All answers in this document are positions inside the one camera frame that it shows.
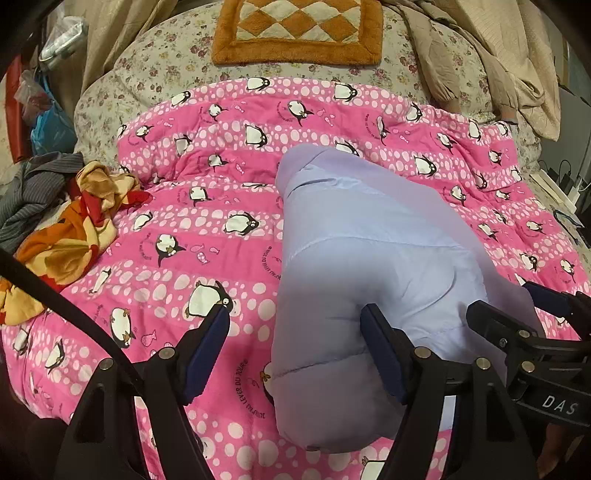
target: gray fabric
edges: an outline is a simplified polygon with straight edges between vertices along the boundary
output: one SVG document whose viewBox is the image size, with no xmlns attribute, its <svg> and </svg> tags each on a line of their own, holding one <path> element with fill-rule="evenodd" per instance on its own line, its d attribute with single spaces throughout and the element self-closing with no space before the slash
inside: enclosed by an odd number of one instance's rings
<svg viewBox="0 0 591 480">
<path fill-rule="evenodd" d="M 66 182 L 83 166 L 81 153 L 52 152 L 21 162 L 19 172 L 0 199 L 0 248 L 14 254 Z"/>
</svg>

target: beige cloth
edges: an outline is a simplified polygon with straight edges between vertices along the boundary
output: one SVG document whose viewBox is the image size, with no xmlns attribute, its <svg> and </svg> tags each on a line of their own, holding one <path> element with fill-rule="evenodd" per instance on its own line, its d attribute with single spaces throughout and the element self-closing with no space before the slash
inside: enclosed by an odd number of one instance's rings
<svg viewBox="0 0 591 480">
<path fill-rule="evenodd" d="M 441 108 L 459 112 L 460 88 L 449 48 L 433 28 L 431 20 L 457 31 L 474 46 L 486 71 L 495 112 L 502 120 L 517 123 L 518 101 L 512 79 L 473 35 L 460 28 L 452 17 L 429 1 L 382 0 L 382 3 L 404 17 L 413 37 L 423 77 Z"/>
<path fill-rule="evenodd" d="M 80 95 L 113 68 L 135 37 L 166 20 L 176 4 L 177 0 L 66 0 L 66 15 L 84 17 L 89 25 L 86 49 L 65 59 L 50 76 L 52 91 L 71 118 Z"/>
<path fill-rule="evenodd" d="M 560 99 L 550 41 L 530 0 L 434 0 L 503 65 L 515 85 L 519 111 L 534 131 L 560 135 Z"/>
</svg>

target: orange patterned cloth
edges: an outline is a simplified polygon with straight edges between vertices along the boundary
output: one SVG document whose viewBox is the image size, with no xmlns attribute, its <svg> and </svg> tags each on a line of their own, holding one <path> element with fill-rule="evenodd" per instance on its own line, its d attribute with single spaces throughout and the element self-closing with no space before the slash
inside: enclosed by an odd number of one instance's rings
<svg viewBox="0 0 591 480">
<path fill-rule="evenodd" d="M 110 176 L 93 161 L 78 172 L 78 197 L 54 225 L 33 232 L 21 244 L 16 259 L 56 291 L 85 275 L 97 257 L 117 237 L 112 217 L 119 209 L 140 205 L 151 195 L 131 174 Z M 45 310 L 8 280 L 0 280 L 0 324 L 17 325 Z"/>
</svg>

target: plastic bag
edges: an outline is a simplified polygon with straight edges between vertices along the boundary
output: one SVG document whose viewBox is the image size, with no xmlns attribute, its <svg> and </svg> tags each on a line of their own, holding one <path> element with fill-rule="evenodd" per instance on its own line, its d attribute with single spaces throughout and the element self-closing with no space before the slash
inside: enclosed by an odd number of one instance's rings
<svg viewBox="0 0 591 480">
<path fill-rule="evenodd" d="M 66 16 L 64 5 L 56 8 L 57 21 L 39 55 L 44 72 L 53 70 L 62 60 L 72 55 L 88 37 L 88 23 L 82 17 Z"/>
<path fill-rule="evenodd" d="M 27 125 L 33 127 L 37 123 L 37 117 L 51 108 L 53 101 L 39 85 L 30 70 L 21 73 L 19 86 L 14 94 L 14 99 L 23 104 L 22 119 Z"/>
</svg>

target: beige blanket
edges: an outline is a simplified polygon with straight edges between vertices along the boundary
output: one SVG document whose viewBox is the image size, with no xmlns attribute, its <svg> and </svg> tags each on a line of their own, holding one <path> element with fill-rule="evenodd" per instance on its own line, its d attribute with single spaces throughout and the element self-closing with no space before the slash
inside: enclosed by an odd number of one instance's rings
<svg viewBox="0 0 591 480">
<path fill-rule="evenodd" d="M 511 75 L 519 111 L 541 137 L 560 135 L 560 100 L 550 41 L 530 0 L 434 0 Z"/>
</svg>

